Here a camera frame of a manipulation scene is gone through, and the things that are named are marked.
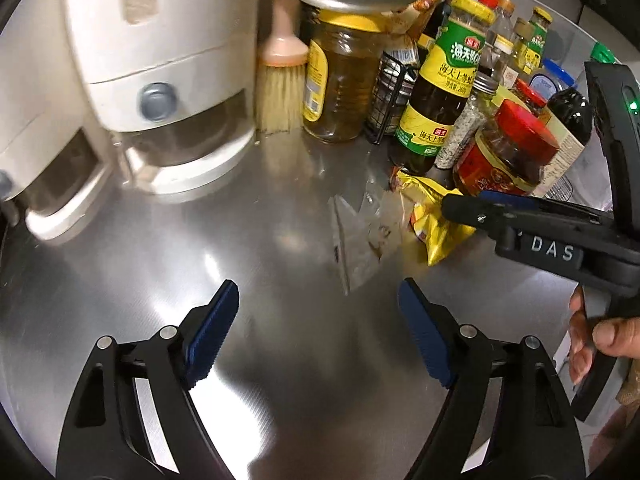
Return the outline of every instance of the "brush bristles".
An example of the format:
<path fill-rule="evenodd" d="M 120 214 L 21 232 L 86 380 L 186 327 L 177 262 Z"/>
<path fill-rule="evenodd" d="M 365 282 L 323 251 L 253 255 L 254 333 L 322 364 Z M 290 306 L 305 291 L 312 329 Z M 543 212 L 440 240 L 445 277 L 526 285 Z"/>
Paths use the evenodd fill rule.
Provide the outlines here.
<path fill-rule="evenodd" d="M 255 93 L 257 129 L 274 134 L 302 127 L 305 65 L 273 67 L 261 64 Z"/>

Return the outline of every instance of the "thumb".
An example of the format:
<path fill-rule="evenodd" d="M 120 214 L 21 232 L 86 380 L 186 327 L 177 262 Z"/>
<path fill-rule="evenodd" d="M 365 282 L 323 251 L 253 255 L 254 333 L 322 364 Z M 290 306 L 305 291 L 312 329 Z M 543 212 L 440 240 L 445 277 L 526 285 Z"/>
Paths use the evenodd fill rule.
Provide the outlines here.
<path fill-rule="evenodd" d="M 640 358 L 640 317 L 607 319 L 593 329 L 593 342 L 603 354 Z"/>

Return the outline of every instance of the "human hand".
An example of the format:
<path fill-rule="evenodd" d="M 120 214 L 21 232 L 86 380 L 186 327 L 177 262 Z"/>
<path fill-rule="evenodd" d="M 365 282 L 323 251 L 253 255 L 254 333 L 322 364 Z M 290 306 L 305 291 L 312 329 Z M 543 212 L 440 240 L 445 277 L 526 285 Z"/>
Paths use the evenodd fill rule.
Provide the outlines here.
<path fill-rule="evenodd" d="M 607 319 L 590 333 L 580 285 L 569 300 L 569 308 L 574 313 L 569 321 L 569 375 L 574 384 L 584 378 L 593 363 L 593 351 L 587 346 L 591 339 L 603 354 L 640 359 L 640 317 Z"/>

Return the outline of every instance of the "yellow plastic package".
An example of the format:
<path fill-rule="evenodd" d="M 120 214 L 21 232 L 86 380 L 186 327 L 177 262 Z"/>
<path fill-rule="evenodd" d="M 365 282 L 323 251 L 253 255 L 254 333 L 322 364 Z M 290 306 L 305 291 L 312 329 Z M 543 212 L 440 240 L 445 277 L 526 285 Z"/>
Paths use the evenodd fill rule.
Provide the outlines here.
<path fill-rule="evenodd" d="M 430 267 L 476 232 L 475 228 L 450 222 L 442 215 L 443 197 L 461 194 L 457 189 L 448 190 L 430 178 L 410 176 L 402 171 L 392 176 L 391 187 L 415 203 L 410 221 L 416 236 L 427 246 Z"/>

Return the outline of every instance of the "green cap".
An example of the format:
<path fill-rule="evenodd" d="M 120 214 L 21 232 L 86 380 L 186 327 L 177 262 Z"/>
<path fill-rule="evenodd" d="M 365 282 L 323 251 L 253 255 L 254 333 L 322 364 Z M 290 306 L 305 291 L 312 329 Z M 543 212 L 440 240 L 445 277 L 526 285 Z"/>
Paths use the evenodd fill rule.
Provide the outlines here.
<path fill-rule="evenodd" d="M 591 51 L 591 59 L 594 61 L 599 61 L 600 63 L 616 62 L 616 56 L 613 55 L 613 52 L 610 51 L 606 46 L 601 44 L 599 41 L 596 41 L 596 44 L 593 45 L 593 50 Z"/>

